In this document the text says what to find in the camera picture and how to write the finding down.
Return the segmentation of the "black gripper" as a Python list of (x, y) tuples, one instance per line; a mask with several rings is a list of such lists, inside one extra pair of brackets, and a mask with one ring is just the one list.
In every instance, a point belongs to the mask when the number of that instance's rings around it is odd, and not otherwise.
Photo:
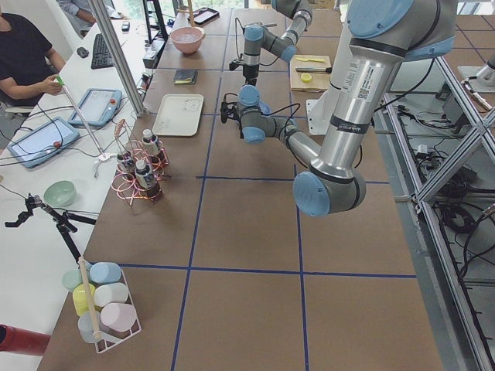
[(255, 86), (258, 79), (258, 61), (247, 57), (236, 58), (229, 63), (229, 70), (236, 70), (242, 67), (245, 83)]
[(241, 119), (237, 109), (237, 102), (228, 102), (223, 100), (220, 105), (220, 120), (222, 124), (226, 124), (228, 120), (232, 120), (237, 124), (240, 138), (243, 138)]

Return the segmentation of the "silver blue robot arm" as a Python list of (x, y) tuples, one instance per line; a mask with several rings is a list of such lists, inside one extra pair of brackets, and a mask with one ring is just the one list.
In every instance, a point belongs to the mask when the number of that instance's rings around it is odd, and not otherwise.
[(272, 7), (291, 19), (282, 36), (265, 25), (244, 30), (244, 86), (236, 102), (221, 106), (223, 121), (235, 120), (250, 144), (277, 138), (299, 158), (306, 170), (293, 182), (298, 208), (310, 216), (351, 210), (361, 204), (366, 184), (353, 161), (371, 119), (403, 62), (432, 59), (454, 44), (457, 4), (454, 1), (353, 1), (346, 13), (341, 38), (350, 47), (350, 60), (335, 66), (343, 85), (329, 108), (326, 136), (314, 142), (290, 118), (264, 114), (256, 79), (260, 53), (267, 50), (284, 61), (295, 55), (296, 43), (312, 23), (306, 1), (274, 1)]
[(281, 36), (260, 22), (244, 27), (244, 52), (229, 63), (229, 70), (242, 66), (246, 84), (255, 85), (257, 82), (262, 49), (289, 63), (296, 54), (297, 42), (312, 24), (312, 6), (306, 0), (273, 0), (271, 7), (291, 19), (292, 23)]

